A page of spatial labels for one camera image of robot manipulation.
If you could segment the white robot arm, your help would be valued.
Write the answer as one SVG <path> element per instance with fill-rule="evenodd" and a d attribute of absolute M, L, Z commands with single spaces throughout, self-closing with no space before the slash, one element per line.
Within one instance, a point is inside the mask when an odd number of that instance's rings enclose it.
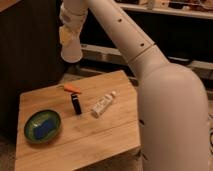
<path fill-rule="evenodd" d="M 203 83 L 190 69 L 169 62 L 114 0 L 62 0 L 62 58 L 70 63 L 82 58 L 80 32 L 88 12 L 138 80 L 143 171 L 210 171 L 210 123 Z"/>

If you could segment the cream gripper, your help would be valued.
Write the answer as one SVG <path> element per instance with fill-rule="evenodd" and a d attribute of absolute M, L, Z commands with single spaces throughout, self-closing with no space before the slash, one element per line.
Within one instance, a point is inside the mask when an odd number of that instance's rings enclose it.
<path fill-rule="evenodd" d="M 59 38 L 60 43 L 63 46 L 68 46 L 70 43 L 79 40 L 79 30 L 70 29 L 69 27 L 63 25 L 59 28 Z"/>

